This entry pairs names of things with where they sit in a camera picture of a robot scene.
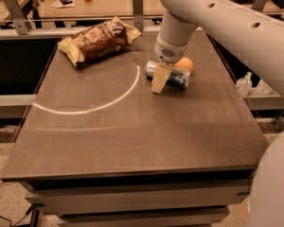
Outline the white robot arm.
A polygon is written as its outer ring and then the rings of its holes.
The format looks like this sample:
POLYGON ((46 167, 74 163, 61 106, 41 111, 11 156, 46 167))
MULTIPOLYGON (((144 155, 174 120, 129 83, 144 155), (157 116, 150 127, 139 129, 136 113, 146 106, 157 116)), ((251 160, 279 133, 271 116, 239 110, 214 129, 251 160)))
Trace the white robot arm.
MULTIPOLYGON (((159 60, 179 61, 201 27, 284 98, 284 22, 229 0, 160 1, 159 60)), ((244 227, 284 227, 284 131, 258 163, 244 227)))

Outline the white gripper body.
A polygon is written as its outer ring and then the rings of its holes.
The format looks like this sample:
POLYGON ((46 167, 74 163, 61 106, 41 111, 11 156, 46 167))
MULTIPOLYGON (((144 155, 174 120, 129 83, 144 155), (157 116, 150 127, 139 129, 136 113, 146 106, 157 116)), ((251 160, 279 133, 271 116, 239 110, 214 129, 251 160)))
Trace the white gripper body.
POLYGON ((157 36, 154 52, 159 61, 167 63, 178 62, 185 54, 187 45, 173 45, 162 39, 160 35, 157 36))

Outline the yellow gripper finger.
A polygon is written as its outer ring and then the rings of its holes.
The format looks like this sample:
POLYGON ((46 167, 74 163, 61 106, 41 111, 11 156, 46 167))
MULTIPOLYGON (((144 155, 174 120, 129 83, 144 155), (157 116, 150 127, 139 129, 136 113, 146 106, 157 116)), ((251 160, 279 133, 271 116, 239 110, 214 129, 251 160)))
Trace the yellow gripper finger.
POLYGON ((170 66, 166 65, 165 63, 156 64, 151 82, 151 90, 156 94, 160 94, 164 89, 170 74, 170 66))

